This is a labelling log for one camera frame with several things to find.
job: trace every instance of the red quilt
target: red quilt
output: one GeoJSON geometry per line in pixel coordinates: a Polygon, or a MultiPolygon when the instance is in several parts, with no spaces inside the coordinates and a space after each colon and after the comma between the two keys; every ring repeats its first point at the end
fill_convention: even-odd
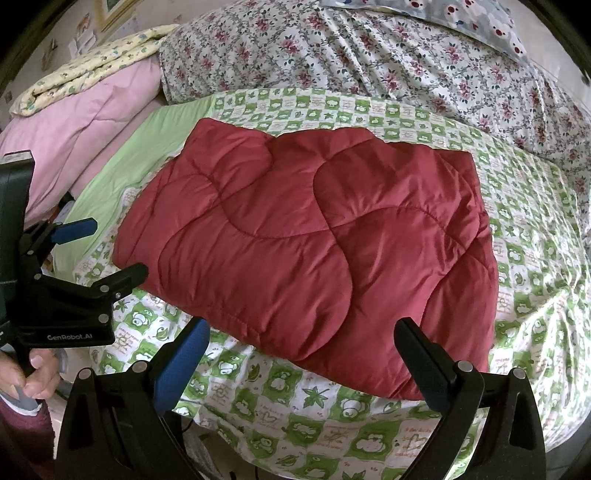
{"type": "Polygon", "coordinates": [[[419,399],[394,348],[412,317],[488,369],[498,273],[472,156],[363,128],[273,137],[202,119],[115,243],[143,288],[263,352],[419,399]]]}

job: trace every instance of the folded yellow quilt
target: folded yellow quilt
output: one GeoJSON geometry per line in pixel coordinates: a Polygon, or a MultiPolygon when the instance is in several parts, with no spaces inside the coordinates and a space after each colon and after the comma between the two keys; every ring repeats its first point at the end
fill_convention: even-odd
{"type": "Polygon", "coordinates": [[[162,25],[91,49],[25,90],[10,113],[31,116],[62,98],[84,92],[120,69],[156,53],[178,25],[162,25]]]}

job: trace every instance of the picture frame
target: picture frame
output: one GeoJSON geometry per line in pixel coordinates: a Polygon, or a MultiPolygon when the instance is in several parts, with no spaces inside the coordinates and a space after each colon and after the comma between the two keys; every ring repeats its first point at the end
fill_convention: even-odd
{"type": "Polygon", "coordinates": [[[132,6],[141,0],[95,0],[95,15],[100,31],[108,30],[132,6]]]}

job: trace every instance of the bed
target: bed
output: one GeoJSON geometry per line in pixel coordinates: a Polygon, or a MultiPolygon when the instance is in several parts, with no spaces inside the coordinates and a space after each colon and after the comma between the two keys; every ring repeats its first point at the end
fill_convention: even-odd
{"type": "MultiPolygon", "coordinates": [[[[93,237],[54,252],[56,274],[91,284],[115,270],[126,211],[211,117],[273,134],[365,127],[385,141],[472,153],[491,217],[499,299],[491,371],[524,368],[550,450],[591,410],[591,116],[532,65],[410,17],[244,0],[182,25],[160,48],[156,110],[77,199],[68,221],[93,237]]],[[[116,342],[92,348],[100,373],[150,359],[188,315],[136,289],[116,305],[116,342]]],[[[433,431],[423,403],[375,398],[213,331],[176,411],[244,459],[288,478],[395,480],[433,431]]],[[[449,478],[466,467],[478,417],[449,478]]]]}

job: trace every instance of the finger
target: finger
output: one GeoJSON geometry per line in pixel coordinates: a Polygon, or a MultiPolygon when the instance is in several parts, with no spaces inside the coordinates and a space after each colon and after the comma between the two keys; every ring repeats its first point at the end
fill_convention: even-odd
{"type": "Polygon", "coordinates": [[[33,368],[41,368],[48,360],[54,358],[53,349],[51,348],[34,348],[29,353],[29,361],[33,368]]]}
{"type": "Polygon", "coordinates": [[[37,400],[47,400],[48,398],[51,398],[53,394],[56,392],[56,388],[59,385],[60,381],[60,374],[56,374],[55,377],[49,380],[49,383],[47,384],[45,390],[35,395],[33,398],[36,398],[37,400]]]}
{"type": "Polygon", "coordinates": [[[12,358],[0,352],[0,390],[18,398],[15,385],[21,388],[25,386],[25,374],[12,358]]]}
{"type": "Polygon", "coordinates": [[[47,388],[50,380],[55,376],[59,367],[56,357],[44,360],[43,366],[35,370],[27,377],[25,387],[22,389],[27,397],[33,398],[47,388]]]}

